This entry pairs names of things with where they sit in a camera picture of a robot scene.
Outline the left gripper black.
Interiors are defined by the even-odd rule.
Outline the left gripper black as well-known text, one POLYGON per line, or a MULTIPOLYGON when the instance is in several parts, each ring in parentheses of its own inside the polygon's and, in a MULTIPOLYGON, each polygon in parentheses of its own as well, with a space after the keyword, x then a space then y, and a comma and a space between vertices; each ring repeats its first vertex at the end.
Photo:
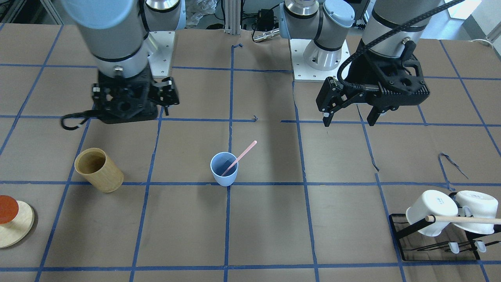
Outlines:
POLYGON ((408 40, 401 46, 403 51, 396 58, 367 50, 354 59, 344 80, 365 89, 347 87, 332 76, 324 80, 315 103, 323 113, 325 127, 331 125, 335 112, 352 103, 372 105, 367 116, 367 123, 372 127, 383 112, 419 105, 429 97, 431 91, 425 83, 421 64, 413 54, 416 43, 408 40))

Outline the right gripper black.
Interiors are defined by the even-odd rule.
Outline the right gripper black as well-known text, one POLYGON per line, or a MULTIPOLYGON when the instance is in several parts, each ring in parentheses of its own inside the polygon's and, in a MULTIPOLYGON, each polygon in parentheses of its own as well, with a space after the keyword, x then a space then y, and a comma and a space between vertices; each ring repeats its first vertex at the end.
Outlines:
POLYGON ((112 78, 98 71, 92 99, 94 116, 106 124, 153 120, 158 116, 158 105, 168 116, 168 108, 180 104, 174 78, 155 83, 149 65, 131 78, 112 78))

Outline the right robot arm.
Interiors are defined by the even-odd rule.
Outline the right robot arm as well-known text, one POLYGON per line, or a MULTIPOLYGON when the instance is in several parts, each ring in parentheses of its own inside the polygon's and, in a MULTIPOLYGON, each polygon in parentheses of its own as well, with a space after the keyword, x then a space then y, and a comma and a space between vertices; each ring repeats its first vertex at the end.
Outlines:
POLYGON ((69 118, 90 118, 105 124, 153 120, 158 107, 168 107, 180 98, 174 79, 161 74, 155 80, 151 63, 163 63, 169 70, 166 52, 152 36, 174 32, 186 26, 184 0, 63 0, 65 11, 74 20, 95 59, 98 82, 92 86, 94 108, 61 117, 64 130, 69 118))

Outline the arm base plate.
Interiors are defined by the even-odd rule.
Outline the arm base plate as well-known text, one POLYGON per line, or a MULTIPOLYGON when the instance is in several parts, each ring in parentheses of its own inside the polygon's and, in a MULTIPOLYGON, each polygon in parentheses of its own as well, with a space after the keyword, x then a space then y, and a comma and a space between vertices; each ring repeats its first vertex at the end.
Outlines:
POLYGON ((170 76, 175 37, 174 31, 156 31, 150 32, 145 40, 154 78, 163 79, 170 76))
POLYGON ((323 82, 329 76, 337 78, 340 65, 350 56, 346 41, 336 51, 323 50, 313 40, 290 39, 289 43, 295 82, 323 82))

